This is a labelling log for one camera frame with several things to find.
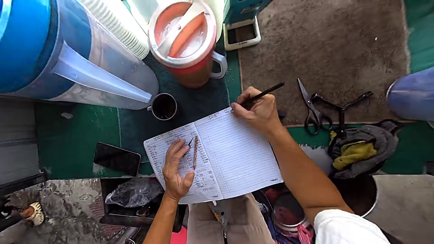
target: rag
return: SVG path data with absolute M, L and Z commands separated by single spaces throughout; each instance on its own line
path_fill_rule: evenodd
M 343 170 L 347 165 L 368 159 L 377 154 L 374 144 L 369 141 L 353 142 L 341 147 L 341 155 L 333 162 L 333 167 Z
M 334 160 L 333 166 L 339 170 L 333 177 L 354 178 L 381 166 L 395 152 L 396 133 L 400 127 L 400 123 L 387 119 L 375 125 L 346 129 L 346 138 L 332 132 L 328 154 Z

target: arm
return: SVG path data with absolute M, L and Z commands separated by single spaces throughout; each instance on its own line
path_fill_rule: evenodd
M 267 94 L 254 101 L 250 111 L 240 103 L 261 91 L 249 87 L 231 107 L 235 115 L 244 118 L 254 128 L 265 134 L 279 162 L 285 185 L 303 207 L 313 224 L 315 216 L 325 209 L 341 209 L 353 213 L 342 199 L 336 186 L 298 146 L 277 115 L 276 100 Z
M 189 146 L 183 147 L 184 143 L 185 140 L 177 139 L 167 150 L 163 167 L 166 191 L 143 244 L 170 243 L 179 199 L 188 193 L 194 178 L 193 171 L 188 172 L 184 179 L 178 172 L 179 160 L 190 149 Z

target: brown carpet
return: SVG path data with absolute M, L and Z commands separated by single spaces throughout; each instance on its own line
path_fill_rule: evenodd
M 298 77 L 309 94 L 341 105 L 373 91 L 346 112 L 346 122 L 396 118 L 385 94 L 408 73 L 404 9 L 401 0 L 274 0 L 258 15 L 261 42 L 238 50 L 242 86 L 264 90 L 285 81 L 273 92 L 287 112 L 284 125 L 307 116 Z M 337 111 L 315 107 L 338 121 Z

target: notebook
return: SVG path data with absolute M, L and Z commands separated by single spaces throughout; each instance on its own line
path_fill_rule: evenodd
M 267 138 L 236 117 L 229 107 L 143 142 L 164 189 L 162 169 L 170 144 L 178 138 L 187 144 L 196 136 L 194 182 L 180 204 L 233 198 L 283 182 Z M 182 178 L 193 170 L 193 158 L 194 141 L 179 164 Z

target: pen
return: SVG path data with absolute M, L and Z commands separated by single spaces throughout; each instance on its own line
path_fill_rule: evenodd
M 188 143 L 187 146 L 190 146 L 191 142 L 193 141 L 193 137 L 191 138 L 191 141 Z
M 194 139 L 194 159 L 193 159 L 193 170 L 196 169 L 196 155 L 197 155 L 197 136 Z
M 279 88 L 282 87 L 284 84 L 285 84 L 284 82 L 281 82 L 281 83 L 279 83 L 279 84 L 277 84 L 277 85 L 275 85 L 275 86 L 272 86 L 272 87 L 268 88 L 267 90 L 265 90 L 265 91 L 259 93 L 258 95 L 254 96 L 254 97 L 251 97 L 251 98 L 247 99 L 246 101 L 242 102 L 242 103 L 241 103 L 241 106 L 242 106 L 243 108 L 247 109 L 247 110 L 251 110 L 252 107 L 253 107 L 253 105 L 254 105 L 254 104 L 253 104 L 253 101 L 255 101 L 256 99 L 259 99 L 259 98 L 265 96 L 266 94 L 268 94 L 268 93 L 270 93 L 270 92 L 272 92 L 272 91 L 275 91 L 275 90 L 279 89 Z

